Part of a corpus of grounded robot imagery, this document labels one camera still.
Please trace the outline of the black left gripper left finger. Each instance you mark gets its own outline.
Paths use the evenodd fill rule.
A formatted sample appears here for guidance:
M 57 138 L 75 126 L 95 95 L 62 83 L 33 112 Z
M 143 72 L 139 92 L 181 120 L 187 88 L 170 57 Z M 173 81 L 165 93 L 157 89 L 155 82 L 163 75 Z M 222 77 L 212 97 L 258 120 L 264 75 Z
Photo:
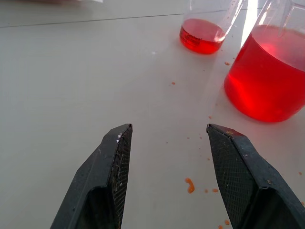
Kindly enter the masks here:
M 121 229 L 132 124 L 111 129 L 77 170 L 50 229 Z

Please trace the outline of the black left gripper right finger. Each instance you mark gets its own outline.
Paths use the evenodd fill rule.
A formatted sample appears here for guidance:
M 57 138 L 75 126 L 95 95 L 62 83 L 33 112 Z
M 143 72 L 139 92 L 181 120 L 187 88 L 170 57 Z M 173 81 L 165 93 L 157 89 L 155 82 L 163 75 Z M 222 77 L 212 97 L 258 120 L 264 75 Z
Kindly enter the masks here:
M 305 229 L 305 207 L 247 136 L 215 124 L 206 131 L 233 229 Z

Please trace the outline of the large flask of red liquid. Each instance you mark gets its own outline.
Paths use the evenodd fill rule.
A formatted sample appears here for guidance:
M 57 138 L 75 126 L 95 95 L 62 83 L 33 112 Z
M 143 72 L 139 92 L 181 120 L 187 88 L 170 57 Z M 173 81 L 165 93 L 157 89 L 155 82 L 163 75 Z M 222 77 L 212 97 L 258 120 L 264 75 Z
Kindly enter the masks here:
M 305 106 L 305 0 L 267 0 L 224 81 L 230 102 L 263 122 Z

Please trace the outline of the small beaker of red liquid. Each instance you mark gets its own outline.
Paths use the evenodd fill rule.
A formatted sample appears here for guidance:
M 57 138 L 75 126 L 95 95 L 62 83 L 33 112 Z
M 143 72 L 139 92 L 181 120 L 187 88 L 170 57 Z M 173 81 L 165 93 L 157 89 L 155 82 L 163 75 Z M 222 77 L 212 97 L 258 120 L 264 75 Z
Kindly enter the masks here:
M 201 54 L 217 52 L 246 0 L 189 0 L 180 29 L 180 41 Z

